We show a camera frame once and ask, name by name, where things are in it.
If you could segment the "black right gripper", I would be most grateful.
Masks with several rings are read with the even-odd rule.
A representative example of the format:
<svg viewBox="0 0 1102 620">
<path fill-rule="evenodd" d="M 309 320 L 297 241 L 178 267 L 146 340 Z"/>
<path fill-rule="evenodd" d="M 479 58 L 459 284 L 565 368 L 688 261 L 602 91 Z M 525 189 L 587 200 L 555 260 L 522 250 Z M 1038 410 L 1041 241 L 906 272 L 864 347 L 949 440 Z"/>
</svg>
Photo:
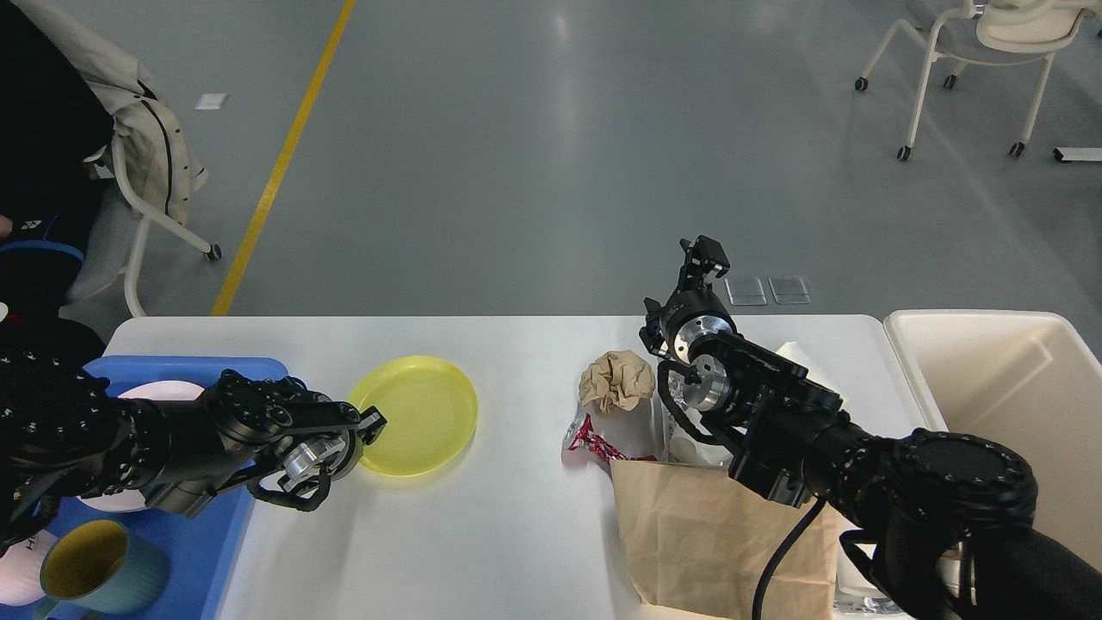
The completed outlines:
<svg viewBox="0 0 1102 620">
<path fill-rule="evenodd" d="M 665 305 L 644 300 L 645 323 L 639 330 L 644 348 L 653 356 L 688 361 L 693 342 L 704 335 L 736 333 L 731 314 L 712 293 L 711 279 L 724 278 L 731 262 L 715 239 L 680 239 L 684 264 L 678 271 L 678 293 Z"/>
</svg>

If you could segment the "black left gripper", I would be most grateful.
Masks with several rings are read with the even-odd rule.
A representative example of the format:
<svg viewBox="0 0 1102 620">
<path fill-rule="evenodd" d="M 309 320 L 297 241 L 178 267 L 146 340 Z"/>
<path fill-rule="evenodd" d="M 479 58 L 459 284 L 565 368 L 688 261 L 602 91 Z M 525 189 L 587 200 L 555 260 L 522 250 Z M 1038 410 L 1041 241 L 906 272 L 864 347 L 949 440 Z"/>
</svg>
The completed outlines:
<svg viewBox="0 0 1102 620">
<path fill-rule="evenodd" d="M 336 435 L 295 439 L 279 456 L 281 476 L 278 486 L 283 492 L 307 497 L 320 483 L 322 468 L 338 481 L 350 474 L 361 458 L 363 446 L 370 446 L 381 435 L 388 420 L 378 407 L 361 412 L 355 431 L 341 431 Z"/>
</svg>

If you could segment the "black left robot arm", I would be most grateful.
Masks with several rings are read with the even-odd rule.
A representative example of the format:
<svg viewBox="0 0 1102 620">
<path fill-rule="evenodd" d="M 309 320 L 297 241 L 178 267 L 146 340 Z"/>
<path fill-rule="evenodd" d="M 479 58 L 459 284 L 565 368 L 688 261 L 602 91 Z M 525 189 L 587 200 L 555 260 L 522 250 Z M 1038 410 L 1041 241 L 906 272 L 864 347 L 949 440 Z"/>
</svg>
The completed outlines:
<svg viewBox="0 0 1102 620">
<path fill-rule="evenodd" d="M 299 378 L 225 369 L 190 401 L 114 398 L 109 381 L 34 350 L 1 361 L 3 548 L 37 534 L 68 497 L 136 490 L 145 509 L 197 516 L 244 487 L 300 512 L 379 438 L 387 420 L 311 391 Z"/>
</svg>

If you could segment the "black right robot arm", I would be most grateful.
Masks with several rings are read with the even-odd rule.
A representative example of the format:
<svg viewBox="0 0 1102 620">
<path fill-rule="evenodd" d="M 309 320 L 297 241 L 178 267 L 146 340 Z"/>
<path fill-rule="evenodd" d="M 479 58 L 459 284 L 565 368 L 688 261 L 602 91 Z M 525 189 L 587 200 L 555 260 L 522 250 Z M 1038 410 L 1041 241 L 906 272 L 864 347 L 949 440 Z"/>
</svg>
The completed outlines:
<svg viewBox="0 0 1102 620">
<path fill-rule="evenodd" d="M 916 619 L 1098 619 L 1099 572 L 1034 529 L 1038 483 L 1023 456 L 971 433 L 858 427 L 838 392 L 741 335 L 712 289 L 730 262 L 716 240 L 681 240 L 665 302 L 639 331 L 678 427 L 732 457 L 730 478 L 807 516 L 767 562 L 773 574 L 824 505 L 853 524 L 839 544 L 858 573 Z"/>
</svg>

